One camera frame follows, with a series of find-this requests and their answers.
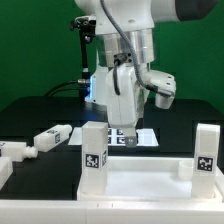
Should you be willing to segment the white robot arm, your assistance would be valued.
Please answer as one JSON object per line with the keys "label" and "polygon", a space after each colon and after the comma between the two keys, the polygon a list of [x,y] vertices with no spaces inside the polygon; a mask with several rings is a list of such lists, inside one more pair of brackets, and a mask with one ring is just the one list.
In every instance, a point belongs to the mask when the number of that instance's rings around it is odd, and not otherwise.
{"label": "white robot arm", "polygon": [[106,109],[109,125],[123,132],[129,148],[138,143],[136,126],[148,95],[168,109],[176,94],[175,78],[150,68],[157,23],[206,17],[218,0],[75,0],[85,12],[76,19],[88,35],[101,40],[96,71],[90,78],[88,103]]}

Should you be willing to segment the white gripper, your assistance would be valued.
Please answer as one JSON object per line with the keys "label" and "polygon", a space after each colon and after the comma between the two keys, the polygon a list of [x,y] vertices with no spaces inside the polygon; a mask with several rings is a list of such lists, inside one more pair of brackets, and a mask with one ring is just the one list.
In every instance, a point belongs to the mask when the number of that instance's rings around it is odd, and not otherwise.
{"label": "white gripper", "polygon": [[149,91],[141,87],[132,66],[116,65],[106,76],[108,122],[112,128],[124,128],[125,146],[137,146],[134,128],[143,116]]}

